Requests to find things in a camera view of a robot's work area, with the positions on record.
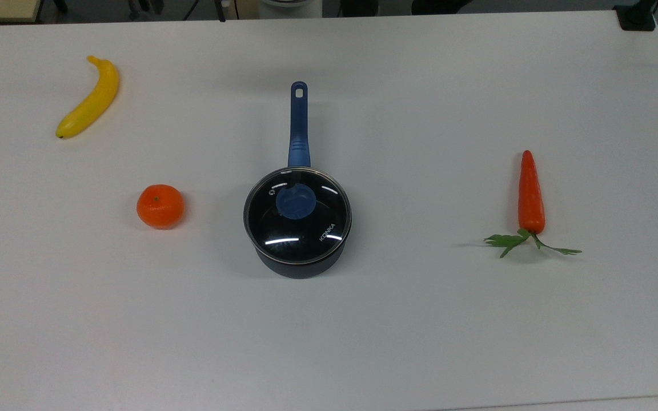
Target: plastic vegetable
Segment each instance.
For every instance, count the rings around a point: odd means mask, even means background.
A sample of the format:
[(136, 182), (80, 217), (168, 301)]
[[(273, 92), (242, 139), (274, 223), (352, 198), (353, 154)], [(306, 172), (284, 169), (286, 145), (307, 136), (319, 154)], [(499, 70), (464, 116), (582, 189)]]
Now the plastic vegetable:
[(88, 61), (98, 68), (98, 83), (78, 107), (62, 119), (55, 135), (71, 138), (93, 124), (108, 108), (118, 91), (118, 70), (108, 60), (88, 56)]
[(499, 258), (532, 237), (538, 249), (546, 247), (564, 255), (576, 255), (582, 252), (576, 249), (560, 249), (550, 247), (538, 239), (537, 235), (545, 229), (545, 206), (543, 205), (543, 194), (540, 190), (540, 181), (537, 179), (537, 168), (535, 159), (530, 150), (522, 153), (522, 171), (519, 176), (519, 202), (517, 203), (517, 219), (519, 219), (518, 236), (502, 236), (494, 234), (484, 239), (486, 244), (492, 247), (504, 247), (504, 252)]

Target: pot lid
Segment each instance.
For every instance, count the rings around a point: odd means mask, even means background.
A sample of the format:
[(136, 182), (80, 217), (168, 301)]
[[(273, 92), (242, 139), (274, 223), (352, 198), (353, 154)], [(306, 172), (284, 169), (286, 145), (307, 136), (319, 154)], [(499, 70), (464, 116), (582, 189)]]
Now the pot lid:
[(286, 264), (331, 255), (352, 225), (347, 195), (336, 180), (309, 167), (272, 172), (251, 190), (243, 223), (258, 251)]

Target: lid rim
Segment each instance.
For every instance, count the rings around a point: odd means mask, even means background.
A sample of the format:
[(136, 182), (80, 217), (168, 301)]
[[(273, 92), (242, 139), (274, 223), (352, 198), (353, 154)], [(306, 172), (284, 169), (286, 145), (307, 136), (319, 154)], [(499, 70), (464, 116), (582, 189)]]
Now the lid rim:
[[(347, 221), (344, 224), (344, 227), (342, 229), (342, 239), (337, 241), (336, 244), (326, 252), (322, 253), (318, 257), (311, 258), (310, 260), (304, 260), (300, 262), (296, 261), (290, 261), (290, 260), (284, 260), (281, 258), (277, 258), (274, 255), (271, 255), (267, 253), (261, 246), (258, 244), (258, 241), (255, 239), (253, 236), (253, 233), (250, 230), (250, 227), (248, 225), (248, 214), (250, 211), (250, 206), (252, 203), (253, 198), (255, 198), (255, 194), (258, 192), (258, 189), (260, 189), (268, 180), (271, 180), (273, 177), (279, 174), (284, 174), (286, 171), (305, 171), (305, 172), (311, 172), (312, 174), (317, 174), (321, 177), (324, 177), (326, 180), (334, 184), (335, 187), (337, 187), (339, 194), (342, 196), (342, 200), (344, 200), (344, 205), (347, 207)], [(265, 177), (263, 177), (259, 182), (256, 183), (256, 185), (253, 186), (253, 188), (250, 190), (248, 193), (248, 198), (246, 198), (245, 206), (243, 206), (243, 227), (245, 228), (246, 233), (248, 234), (248, 237), (250, 237), (251, 242), (253, 243), (253, 247), (258, 250), (258, 252), (266, 258), (275, 261), (277, 263), (282, 263), (285, 265), (291, 265), (291, 266), (301, 266), (301, 265), (311, 265), (313, 263), (318, 263), (326, 258), (329, 258), (329, 256), (333, 255), (339, 247), (344, 244), (345, 240), (347, 240), (347, 236), (350, 234), (350, 229), (352, 228), (352, 207), (350, 206), (350, 200), (347, 197), (347, 193), (345, 192), (344, 188), (342, 188), (342, 185), (337, 182), (334, 177), (331, 175), (327, 174), (326, 172), (323, 172), (319, 169), (313, 168), (313, 167), (303, 167), (303, 166), (297, 166), (297, 167), (283, 167), (280, 169), (277, 169), (274, 172), (271, 172), (270, 174), (267, 174)]]

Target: black object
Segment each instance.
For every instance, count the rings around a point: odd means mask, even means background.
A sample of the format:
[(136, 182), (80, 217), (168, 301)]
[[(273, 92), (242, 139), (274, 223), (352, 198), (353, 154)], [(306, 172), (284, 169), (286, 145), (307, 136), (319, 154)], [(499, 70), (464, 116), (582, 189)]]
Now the black object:
[(413, 0), (412, 15), (453, 15), (472, 0)]
[(352, 208), (339, 183), (311, 168), (307, 88), (291, 87), (288, 167), (266, 175), (248, 194), (243, 224), (258, 256), (282, 276), (305, 279), (339, 259), (352, 227)]
[(379, 10), (379, 0), (339, 0), (339, 10), (343, 17), (373, 17)]
[(65, 0), (53, 0), (53, 2), (55, 2), (55, 7), (57, 7), (57, 10), (59, 10), (60, 13), (67, 13), (67, 4), (65, 3)]
[[(191, 13), (194, 11), (194, 8), (196, 7), (196, 4), (199, 3), (199, 0), (194, 0), (194, 3), (192, 3), (190, 9), (187, 11), (187, 14), (184, 16), (182, 21), (186, 21), (186, 19), (190, 18)], [(222, 15), (222, 6), (220, 6), (220, 0), (215, 0), (215, 5), (217, 5), (217, 16), (220, 17), (220, 21), (224, 21), (225, 16)]]
[(651, 8), (656, 0), (640, 0), (633, 6), (613, 6), (619, 16), (619, 24), (626, 31), (653, 31), (656, 24), (653, 21)]

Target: orange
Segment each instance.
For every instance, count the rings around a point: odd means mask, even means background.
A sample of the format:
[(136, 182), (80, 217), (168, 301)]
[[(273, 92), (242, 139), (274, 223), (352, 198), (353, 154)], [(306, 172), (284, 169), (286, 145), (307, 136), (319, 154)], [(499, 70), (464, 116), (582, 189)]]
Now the orange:
[(138, 202), (136, 213), (147, 225), (168, 229), (177, 224), (184, 214), (184, 200), (179, 190), (166, 184), (146, 187)]

